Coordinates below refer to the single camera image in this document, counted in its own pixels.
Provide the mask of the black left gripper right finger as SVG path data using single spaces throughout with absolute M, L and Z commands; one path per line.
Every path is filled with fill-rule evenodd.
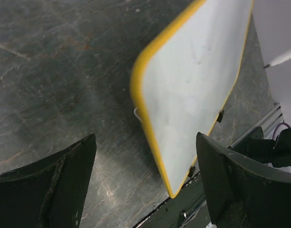
M 249 172 L 240 154 L 203 133 L 197 158 L 211 222 L 221 228 L 291 228 L 291 173 L 272 168 Z

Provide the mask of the yellow framed whiteboard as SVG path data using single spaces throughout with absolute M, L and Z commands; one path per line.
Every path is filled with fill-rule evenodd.
M 131 98 L 155 163 L 174 198 L 237 81 L 251 0 L 195 0 L 136 59 Z

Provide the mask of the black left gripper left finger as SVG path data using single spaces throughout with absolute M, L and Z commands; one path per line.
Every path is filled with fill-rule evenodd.
M 90 134 L 0 175 L 0 228 L 77 228 L 96 155 Z

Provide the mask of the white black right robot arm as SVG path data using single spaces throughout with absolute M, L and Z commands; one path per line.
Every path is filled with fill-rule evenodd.
M 268 167 L 291 168 L 291 128 L 282 130 L 276 139 L 265 139 L 261 127 L 256 127 L 235 146 L 228 149 L 240 154 L 239 166 L 249 172 L 259 172 Z

